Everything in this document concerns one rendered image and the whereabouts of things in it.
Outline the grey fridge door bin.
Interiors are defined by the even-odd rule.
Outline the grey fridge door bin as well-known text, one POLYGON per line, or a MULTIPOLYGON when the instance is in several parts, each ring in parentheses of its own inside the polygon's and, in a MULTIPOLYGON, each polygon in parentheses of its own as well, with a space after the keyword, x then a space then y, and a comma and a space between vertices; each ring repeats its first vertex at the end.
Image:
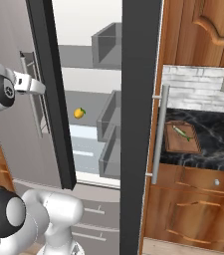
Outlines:
POLYGON ((121 23, 110 23, 92 36, 93 66, 121 69, 121 23))
POLYGON ((107 141, 113 126, 120 125, 121 91, 112 91, 98 119, 98 141, 107 141))
POLYGON ((113 126, 99 159, 100 176, 120 179, 120 126, 113 126))

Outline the brown wooden cutting board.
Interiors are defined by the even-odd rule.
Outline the brown wooden cutting board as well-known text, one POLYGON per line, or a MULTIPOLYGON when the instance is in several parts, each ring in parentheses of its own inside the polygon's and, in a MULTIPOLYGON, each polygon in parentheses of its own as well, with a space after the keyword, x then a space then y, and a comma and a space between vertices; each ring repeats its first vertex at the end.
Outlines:
POLYGON ((170 121, 165 124, 164 128, 165 149, 168 152, 179 153, 200 153, 201 146, 194 125, 191 125, 184 121, 170 121), (185 131, 190 137, 194 137, 190 141, 175 130, 172 126, 177 126, 181 130, 185 131))

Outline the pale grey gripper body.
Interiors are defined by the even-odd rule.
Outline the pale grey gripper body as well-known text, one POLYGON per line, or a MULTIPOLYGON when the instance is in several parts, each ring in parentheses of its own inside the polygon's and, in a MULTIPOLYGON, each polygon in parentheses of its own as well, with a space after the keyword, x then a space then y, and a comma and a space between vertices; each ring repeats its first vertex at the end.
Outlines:
POLYGON ((44 95, 46 87, 43 83, 36 79, 31 79, 28 92, 32 95, 44 95))

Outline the dark-edged fridge door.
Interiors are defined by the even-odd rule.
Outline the dark-edged fridge door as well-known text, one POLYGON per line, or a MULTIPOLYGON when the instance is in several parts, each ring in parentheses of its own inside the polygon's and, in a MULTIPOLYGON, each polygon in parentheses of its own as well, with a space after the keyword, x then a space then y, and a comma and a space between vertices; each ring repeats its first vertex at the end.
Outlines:
POLYGON ((119 255, 137 255, 162 0, 122 0, 119 255))

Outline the yellow lemon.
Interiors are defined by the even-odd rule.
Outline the yellow lemon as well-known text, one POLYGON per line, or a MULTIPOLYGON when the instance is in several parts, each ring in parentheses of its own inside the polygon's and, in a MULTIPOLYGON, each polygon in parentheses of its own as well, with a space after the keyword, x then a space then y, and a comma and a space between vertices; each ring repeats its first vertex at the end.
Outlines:
POLYGON ((74 117, 76 119, 82 118, 86 114, 86 111, 82 108, 77 108, 74 110, 74 117))

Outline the grey fridge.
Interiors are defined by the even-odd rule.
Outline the grey fridge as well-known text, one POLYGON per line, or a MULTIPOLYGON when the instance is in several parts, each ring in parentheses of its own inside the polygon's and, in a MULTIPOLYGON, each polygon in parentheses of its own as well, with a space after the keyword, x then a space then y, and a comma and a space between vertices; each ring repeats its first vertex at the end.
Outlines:
POLYGON ((100 176, 99 159, 105 147, 98 141, 97 119, 109 95, 120 89, 120 70, 93 66, 92 36, 120 23, 121 0, 53 0, 70 135, 79 182, 119 187, 119 181, 100 176), (74 110, 86 114, 76 119, 74 110))

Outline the wooden base cupboard door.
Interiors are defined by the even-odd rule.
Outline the wooden base cupboard door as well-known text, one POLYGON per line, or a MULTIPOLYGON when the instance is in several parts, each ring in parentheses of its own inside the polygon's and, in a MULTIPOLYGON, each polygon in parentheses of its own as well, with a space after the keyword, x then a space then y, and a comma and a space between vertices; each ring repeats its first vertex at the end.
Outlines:
POLYGON ((144 236, 224 252, 224 197, 153 186, 144 236))

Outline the grey fridge door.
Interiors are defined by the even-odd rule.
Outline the grey fridge door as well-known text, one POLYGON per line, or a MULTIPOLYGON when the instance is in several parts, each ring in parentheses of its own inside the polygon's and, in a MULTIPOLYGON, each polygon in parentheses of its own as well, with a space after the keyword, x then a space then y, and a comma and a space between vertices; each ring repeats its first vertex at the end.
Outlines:
POLYGON ((18 95, 0 113, 0 144, 16 187, 73 189, 77 183, 52 0, 0 0, 0 64, 22 72, 32 53, 46 85, 38 108, 47 122, 37 127, 33 101, 18 95))

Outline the wooden wall cupboard door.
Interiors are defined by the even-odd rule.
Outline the wooden wall cupboard door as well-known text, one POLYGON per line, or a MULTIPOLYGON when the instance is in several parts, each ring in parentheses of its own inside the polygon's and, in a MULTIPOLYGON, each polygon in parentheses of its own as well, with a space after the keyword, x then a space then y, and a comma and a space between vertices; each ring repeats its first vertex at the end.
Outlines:
POLYGON ((224 0, 165 0, 164 63, 224 68, 224 0))

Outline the wooden cupboard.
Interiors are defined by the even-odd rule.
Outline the wooden cupboard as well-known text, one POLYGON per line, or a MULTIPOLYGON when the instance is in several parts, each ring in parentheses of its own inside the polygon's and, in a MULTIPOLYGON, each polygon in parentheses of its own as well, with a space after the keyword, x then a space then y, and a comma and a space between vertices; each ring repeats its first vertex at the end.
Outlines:
POLYGON ((10 191, 15 191, 13 179, 0 145, 0 185, 10 191))

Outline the wooden drawer front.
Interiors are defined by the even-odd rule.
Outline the wooden drawer front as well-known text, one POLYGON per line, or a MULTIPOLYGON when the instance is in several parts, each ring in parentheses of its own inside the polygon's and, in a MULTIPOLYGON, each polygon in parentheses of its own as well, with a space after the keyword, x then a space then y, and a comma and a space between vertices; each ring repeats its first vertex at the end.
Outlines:
POLYGON ((156 185, 224 195, 224 171, 161 163, 156 185), (220 184, 214 185, 214 179, 219 179, 220 184))

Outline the grey fridge freezer drawer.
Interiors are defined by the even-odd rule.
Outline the grey fridge freezer drawer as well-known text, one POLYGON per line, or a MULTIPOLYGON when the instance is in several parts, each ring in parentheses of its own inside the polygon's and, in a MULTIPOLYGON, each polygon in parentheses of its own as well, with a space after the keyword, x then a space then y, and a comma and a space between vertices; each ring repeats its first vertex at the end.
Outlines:
POLYGON ((102 210, 106 212, 105 215, 85 211, 82 220, 72 227, 72 232, 107 239, 103 242, 74 236, 84 248, 86 255, 119 255, 119 190, 86 184, 77 184, 74 190, 70 190, 22 180, 14 180, 13 183, 20 195, 28 189, 45 189, 78 197, 88 208, 97 208, 101 205, 102 210))

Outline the green fish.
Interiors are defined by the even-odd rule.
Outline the green fish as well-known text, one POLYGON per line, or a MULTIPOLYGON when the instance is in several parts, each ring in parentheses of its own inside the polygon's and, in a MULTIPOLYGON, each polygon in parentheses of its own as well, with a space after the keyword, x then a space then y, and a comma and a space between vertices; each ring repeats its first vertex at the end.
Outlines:
POLYGON ((172 126, 173 130, 175 130, 178 134, 180 134, 181 136, 185 137, 187 139, 187 141, 190 141, 191 139, 193 139, 194 137, 190 137, 186 134, 185 131, 181 130, 179 127, 177 126, 172 126))

